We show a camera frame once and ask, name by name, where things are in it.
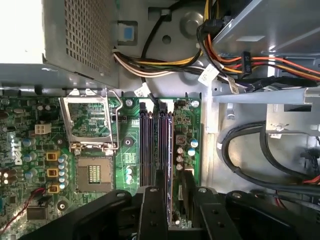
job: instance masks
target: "metal frame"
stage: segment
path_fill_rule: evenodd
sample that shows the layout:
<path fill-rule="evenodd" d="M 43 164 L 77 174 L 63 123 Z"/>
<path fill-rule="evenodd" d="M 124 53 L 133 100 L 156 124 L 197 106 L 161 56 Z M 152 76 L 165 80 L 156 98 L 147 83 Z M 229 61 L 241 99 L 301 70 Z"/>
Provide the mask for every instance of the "metal frame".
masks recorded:
<path fill-rule="evenodd" d="M 113 140 L 113 132 L 111 127 L 111 117 L 109 111 L 108 92 L 115 95 L 120 105 L 115 109 L 115 125 L 116 125 L 116 143 Z M 61 106 L 66 134 L 69 140 L 69 148 L 74 151 L 75 155 L 80 155 L 83 148 L 100 148 L 105 152 L 106 156 L 112 156 L 114 150 L 119 149 L 119 126 L 118 126 L 118 111 L 123 107 L 123 102 L 115 91 L 105 89 L 106 96 L 102 97 L 87 88 L 85 94 L 81 95 L 78 89 L 73 89 L 67 97 L 60 97 L 59 102 Z M 93 104 L 100 103 L 104 108 L 104 125 L 108 127 L 110 132 L 106 137 L 80 137 L 72 133 L 74 122 L 71 119 L 68 104 Z"/>

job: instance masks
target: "sticker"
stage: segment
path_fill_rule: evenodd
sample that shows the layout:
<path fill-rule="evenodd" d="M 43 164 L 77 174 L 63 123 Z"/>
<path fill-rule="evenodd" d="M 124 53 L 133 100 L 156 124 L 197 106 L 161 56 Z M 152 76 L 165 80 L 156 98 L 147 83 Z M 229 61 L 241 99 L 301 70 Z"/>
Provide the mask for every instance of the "sticker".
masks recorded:
<path fill-rule="evenodd" d="M 150 90 L 148 88 L 148 85 L 146 82 L 142 83 L 142 87 L 138 88 L 137 90 L 134 91 L 134 94 L 138 98 L 146 98 L 150 94 Z"/>
<path fill-rule="evenodd" d="M 229 82 L 229 87 L 230 87 L 230 90 L 233 94 L 239 94 L 239 89 L 236 85 L 236 81 L 233 77 L 231 76 L 228 76 L 227 75 L 227 79 L 226 79 L 228 82 Z"/>
<path fill-rule="evenodd" d="M 281 139 L 282 134 L 272 133 L 272 134 L 269 134 L 269 136 L 272 139 Z"/>
<path fill-rule="evenodd" d="M 221 150 L 221 149 L 222 149 L 222 144 L 218 142 L 218 143 L 216 144 L 216 148 L 219 149 L 219 150 Z"/>
<path fill-rule="evenodd" d="M 198 81 L 203 85 L 209 87 L 210 83 L 218 76 L 218 74 L 218 69 L 209 64 L 199 76 Z"/>

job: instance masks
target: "motherboard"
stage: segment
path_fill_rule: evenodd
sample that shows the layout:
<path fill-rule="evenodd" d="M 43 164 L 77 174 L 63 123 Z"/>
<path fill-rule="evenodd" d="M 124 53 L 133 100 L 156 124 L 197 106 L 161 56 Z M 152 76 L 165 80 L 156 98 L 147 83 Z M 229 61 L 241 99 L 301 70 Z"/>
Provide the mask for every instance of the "motherboard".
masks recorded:
<path fill-rule="evenodd" d="M 67 107 L 62 99 L 0 97 L 0 239 L 18 239 L 113 189 L 134 195 L 154 184 L 156 170 L 168 176 L 168 223 L 190 227 L 179 171 L 191 171 L 199 183 L 201 99 L 159 99 L 154 106 L 146 98 L 108 97 L 106 105 Z M 103 150 L 71 136 L 114 143 Z"/>

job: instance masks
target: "ram slot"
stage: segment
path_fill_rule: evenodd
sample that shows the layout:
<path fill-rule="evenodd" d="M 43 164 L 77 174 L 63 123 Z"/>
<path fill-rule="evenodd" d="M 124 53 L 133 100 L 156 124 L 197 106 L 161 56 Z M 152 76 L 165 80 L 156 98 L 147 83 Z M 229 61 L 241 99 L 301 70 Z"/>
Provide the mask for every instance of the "ram slot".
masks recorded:
<path fill-rule="evenodd" d="M 155 166 L 154 159 L 154 118 L 152 112 L 148 112 L 146 104 L 139 104 L 139 120 L 140 120 L 140 186 L 150 186 L 153 184 Z"/>
<path fill-rule="evenodd" d="M 158 115 L 157 169 L 163 170 L 164 172 L 164 199 L 169 226 L 171 226 L 173 212 L 173 130 L 174 122 L 172 113 L 168 113 L 166 103 L 161 103 Z"/>

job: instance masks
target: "ventilation grille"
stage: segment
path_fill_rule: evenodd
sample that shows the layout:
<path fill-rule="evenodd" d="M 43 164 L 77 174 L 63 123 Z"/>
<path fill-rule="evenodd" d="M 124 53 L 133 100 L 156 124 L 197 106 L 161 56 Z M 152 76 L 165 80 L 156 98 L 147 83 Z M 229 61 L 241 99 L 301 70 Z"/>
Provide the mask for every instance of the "ventilation grille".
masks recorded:
<path fill-rule="evenodd" d="M 108 1 L 64 0 L 66 54 L 110 76 Z"/>

